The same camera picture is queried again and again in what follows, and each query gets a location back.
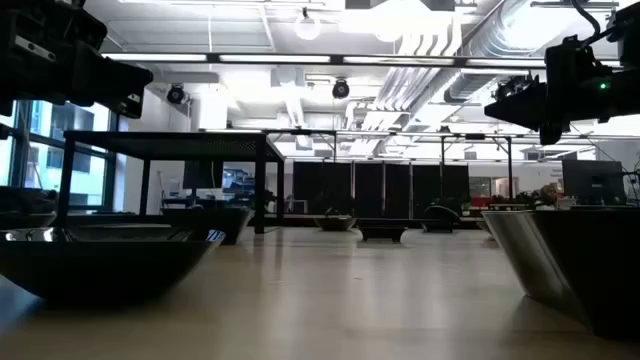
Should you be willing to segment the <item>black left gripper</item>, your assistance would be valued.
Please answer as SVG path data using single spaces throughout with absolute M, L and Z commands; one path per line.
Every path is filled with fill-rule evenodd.
M 119 100 L 117 113 L 142 116 L 151 71 L 104 58 L 106 26 L 84 0 L 1 3 L 1 103 L 18 99 Z

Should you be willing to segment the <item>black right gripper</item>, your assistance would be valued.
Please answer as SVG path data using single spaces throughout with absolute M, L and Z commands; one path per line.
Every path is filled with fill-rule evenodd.
M 577 37 L 547 48 L 545 64 L 546 84 L 500 84 L 494 102 L 484 107 L 486 116 L 516 125 L 539 125 L 547 110 L 554 122 L 539 126 L 543 146 L 561 139 L 563 123 L 606 117 L 602 102 L 612 74 Z

